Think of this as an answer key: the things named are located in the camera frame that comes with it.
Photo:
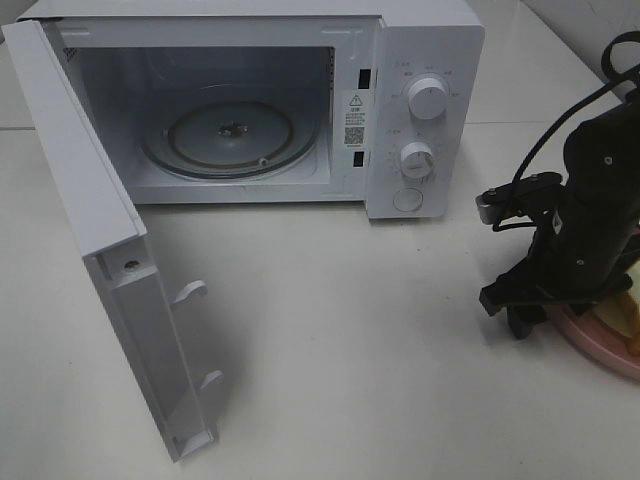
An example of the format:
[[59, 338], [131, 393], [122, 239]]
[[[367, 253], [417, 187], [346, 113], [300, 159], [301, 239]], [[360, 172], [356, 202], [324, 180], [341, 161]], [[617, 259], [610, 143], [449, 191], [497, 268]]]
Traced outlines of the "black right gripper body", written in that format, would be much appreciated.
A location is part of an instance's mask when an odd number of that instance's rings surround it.
[[521, 211], [536, 230], [519, 263], [520, 304], [590, 305], [631, 287], [626, 269], [639, 257], [633, 205], [563, 199]]

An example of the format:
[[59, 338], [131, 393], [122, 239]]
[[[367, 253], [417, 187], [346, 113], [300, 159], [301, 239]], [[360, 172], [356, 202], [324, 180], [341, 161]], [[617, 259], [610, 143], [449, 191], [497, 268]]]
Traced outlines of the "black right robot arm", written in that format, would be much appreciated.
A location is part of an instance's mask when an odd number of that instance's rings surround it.
[[482, 222], [494, 231], [534, 230], [525, 258], [479, 296], [489, 315], [506, 312], [517, 339], [546, 321], [548, 306], [567, 305], [582, 314], [633, 285], [627, 271], [639, 258], [638, 91], [568, 135], [565, 175], [524, 174], [566, 120], [631, 77], [617, 74], [571, 107], [534, 145], [511, 182], [476, 198]]

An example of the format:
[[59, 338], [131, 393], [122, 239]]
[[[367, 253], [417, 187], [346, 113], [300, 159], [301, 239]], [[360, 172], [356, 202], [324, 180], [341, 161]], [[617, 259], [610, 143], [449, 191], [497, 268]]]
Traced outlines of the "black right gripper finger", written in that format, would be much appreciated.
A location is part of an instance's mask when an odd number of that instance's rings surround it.
[[495, 316], [506, 307], [534, 305], [536, 300], [533, 276], [528, 270], [512, 269], [499, 275], [493, 283], [483, 287], [479, 295], [489, 316]]
[[510, 302], [506, 305], [507, 324], [516, 339], [527, 338], [533, 329], [548, 320], [546, 302]]

